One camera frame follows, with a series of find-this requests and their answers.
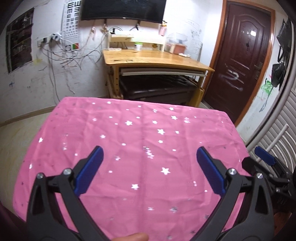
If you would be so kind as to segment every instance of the brown door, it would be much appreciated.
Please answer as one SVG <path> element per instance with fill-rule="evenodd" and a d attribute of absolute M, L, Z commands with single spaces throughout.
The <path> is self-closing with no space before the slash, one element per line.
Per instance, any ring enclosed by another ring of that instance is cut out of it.
<path fill-rule="evenodd" d="M 228 2 L 225 23 L 216 71 L 204 100 L 226 112 L 234 123 L 258 81 L 270 38 L 271 15 L 247 4 Z"/>

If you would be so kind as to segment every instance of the pink tablecloth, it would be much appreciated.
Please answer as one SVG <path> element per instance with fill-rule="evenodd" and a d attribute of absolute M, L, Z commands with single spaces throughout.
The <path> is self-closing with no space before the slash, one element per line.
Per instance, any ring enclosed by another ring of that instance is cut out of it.
<path fill-rule="evenodd" d="M 26 219 L 38 172 L 58 175 L 93 148 L 105 158 L 81 201 L 109 238 L 146 232 L 150 240 L 189 240 L 220 197 L 196 161 L 206 147 L 227 168 L 246 174 L 247 150 L 226 113 L 187 106 L 115 99 L 64 98 L 45 121 L 25 156 L 13 197 Z M 69 227 L 74 226 L 61 204 Z M 225 228 L 230 228 L 242 202 Z"/>

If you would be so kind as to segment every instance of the eye chart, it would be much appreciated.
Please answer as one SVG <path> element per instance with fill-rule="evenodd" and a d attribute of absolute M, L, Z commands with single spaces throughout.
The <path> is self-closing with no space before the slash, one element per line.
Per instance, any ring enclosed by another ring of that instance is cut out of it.
<path fill-rule="evenodd" d="M 81 35 L 78 27 L 81 1 L 65 1 L 63 21 L 62 21 L 62 38 L 63 48 L 65 51 L 77 50 L 80 48 Z"/>

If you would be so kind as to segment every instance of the blue gripper pad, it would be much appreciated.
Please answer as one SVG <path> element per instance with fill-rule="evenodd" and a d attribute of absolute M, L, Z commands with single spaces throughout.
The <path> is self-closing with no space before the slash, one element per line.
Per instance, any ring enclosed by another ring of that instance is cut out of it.
<path fill-rule="evenodd" d="M 76 196 L 80 196 L 86 193 L 91 181 L 93 180 L 96 172 L 104 159 L 104 151 L 101 147 L 96 147 L 90 156 L 87 158 L 86 164 L 78 173 L 75 182 L 74 193 Z"/>
<path fill-rule="evenodd" d="M 255 148 L 255 154 L 259 156 L 267 165 L 273 166 L 276 163 L 274 157 L 260 146 Z"/>
<path fill-rule="evenodd" d="M 200 147 L 196 152 L 196 158 L 214 193 L 223 197 L 226 193 L 225 180 L 213 163 L 212 157 Z"/>

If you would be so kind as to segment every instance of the television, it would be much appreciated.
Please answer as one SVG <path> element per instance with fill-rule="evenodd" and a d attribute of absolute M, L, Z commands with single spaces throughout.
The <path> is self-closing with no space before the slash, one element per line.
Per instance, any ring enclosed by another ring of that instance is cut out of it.
<path fill-rule="evenodd" d="M 127 18 L 162 23 L 166 0 L 83 0 L 81 20 Z"/>

